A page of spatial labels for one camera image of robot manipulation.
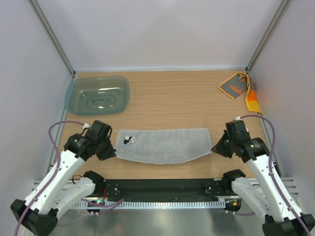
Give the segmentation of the grey panda towel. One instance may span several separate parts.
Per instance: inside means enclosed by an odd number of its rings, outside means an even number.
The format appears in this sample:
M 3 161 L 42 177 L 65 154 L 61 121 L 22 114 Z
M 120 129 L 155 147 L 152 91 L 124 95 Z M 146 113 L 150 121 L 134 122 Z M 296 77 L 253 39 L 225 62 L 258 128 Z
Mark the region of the grey panda towel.
M 181 164 L 212 153 L 207 128 L 173 130 L 119 130 L 118 158 L 146 164 Z

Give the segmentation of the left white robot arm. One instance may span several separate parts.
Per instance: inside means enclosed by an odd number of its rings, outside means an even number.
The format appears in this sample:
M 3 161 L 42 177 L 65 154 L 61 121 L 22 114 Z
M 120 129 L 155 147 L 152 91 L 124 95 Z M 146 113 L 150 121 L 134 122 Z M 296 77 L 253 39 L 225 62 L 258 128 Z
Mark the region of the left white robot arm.
M 82 133 L 68 138 L 63 151 L 57 152 L 56 163 L 41 183 L 23 200 L 15 199 L 11 204 L 10 209 L 17 220 L 15 235 L 24 226 L 37 236 L 47 236 L 74 204 L 89 195 L 98 197 L 104 192 L 104 178 L 93 171 L 85 172 L 78 182 L 62 191 L 69 178 L 90 157 L 95 155 L 103 161 L 116 155 L 110 141 L 110 125 L 99 120 L 92 125 L 81 125 Z

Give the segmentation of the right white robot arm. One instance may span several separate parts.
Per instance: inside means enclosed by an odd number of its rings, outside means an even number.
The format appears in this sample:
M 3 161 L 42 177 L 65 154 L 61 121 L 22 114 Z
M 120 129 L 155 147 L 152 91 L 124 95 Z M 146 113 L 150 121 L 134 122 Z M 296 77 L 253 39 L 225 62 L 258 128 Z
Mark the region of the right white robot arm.
M 222 190 L 237 194 L 262 221 L 266 236 L 309 236 L 315 226 L 311 214 L 305 214 L 294 201 L 271 160 L 271 152 L 261 138 L 251 138 L 245 123 L 234 120 L 212 152 L 231 158 L 237 155 L 255 174 L 257 190 L 240 170 L 223 174 Z

